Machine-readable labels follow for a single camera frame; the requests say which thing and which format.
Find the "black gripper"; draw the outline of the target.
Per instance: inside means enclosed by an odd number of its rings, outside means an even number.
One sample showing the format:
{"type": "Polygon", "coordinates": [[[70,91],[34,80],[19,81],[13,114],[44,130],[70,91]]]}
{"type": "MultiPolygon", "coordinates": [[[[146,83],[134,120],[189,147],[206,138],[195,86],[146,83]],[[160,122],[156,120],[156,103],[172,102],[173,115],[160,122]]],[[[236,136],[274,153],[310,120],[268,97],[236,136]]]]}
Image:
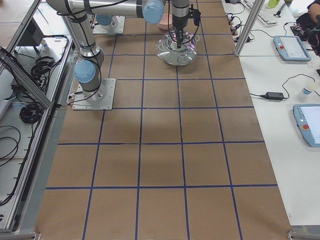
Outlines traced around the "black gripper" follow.
{"type": "Polygon", "coordinates": [[[184,31],[188,24],[188,16],[178,17],[172,14],[172,25],[176,29],[176,41],[177,41],[177,48],[181,48],[181,43],[184,40],[184,31]]]}

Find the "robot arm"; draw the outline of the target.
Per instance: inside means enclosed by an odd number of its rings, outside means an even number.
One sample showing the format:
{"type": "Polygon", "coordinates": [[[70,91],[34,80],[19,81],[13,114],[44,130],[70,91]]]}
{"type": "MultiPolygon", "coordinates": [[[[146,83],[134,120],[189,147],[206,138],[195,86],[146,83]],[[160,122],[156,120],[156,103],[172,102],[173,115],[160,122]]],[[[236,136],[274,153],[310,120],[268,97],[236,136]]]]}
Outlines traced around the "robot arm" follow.
{"type": "Polygon", "coordinates": [[[103,49],[96,44],[89,15],[102,17],[135,17],[158,24],[164,13],[164,0],[49,0],[47,2],[70,25],[71,36],[79,44],[80,62],[74,74],[82,87],[84,101],[98,104],[106,97],[102,80],[103,49]]]}
{"type": "Polygon", "coordinates": [[[97,14],[95,18],[96,18],[96,23],[98,25],[101,25],[101,27],[106,30],[114,29],[119,24],[118,19],[115,15],[97,14]]]}

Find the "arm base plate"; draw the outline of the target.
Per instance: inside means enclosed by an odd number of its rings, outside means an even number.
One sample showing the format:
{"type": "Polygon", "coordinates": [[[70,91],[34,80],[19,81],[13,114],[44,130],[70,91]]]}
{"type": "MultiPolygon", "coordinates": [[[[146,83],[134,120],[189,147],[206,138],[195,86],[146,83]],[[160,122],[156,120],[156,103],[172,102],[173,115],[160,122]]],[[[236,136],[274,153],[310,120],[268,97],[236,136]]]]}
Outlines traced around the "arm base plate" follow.
{"type": "Polygon", "coordinates": [[[77,91],[82,92],[77,94],[72,104],[74,111],[99,111],[112,110],[116,88],[115,78],[103,78],[99,90],[93,95],[93,92],[83,91],[80,84],[78,84],[77,91]]]}
{"type": "Polygon", "coordinates": [[[121,35],[124,32],[125,17],[97,14],[93,27],[94,35],[121,35]]]}

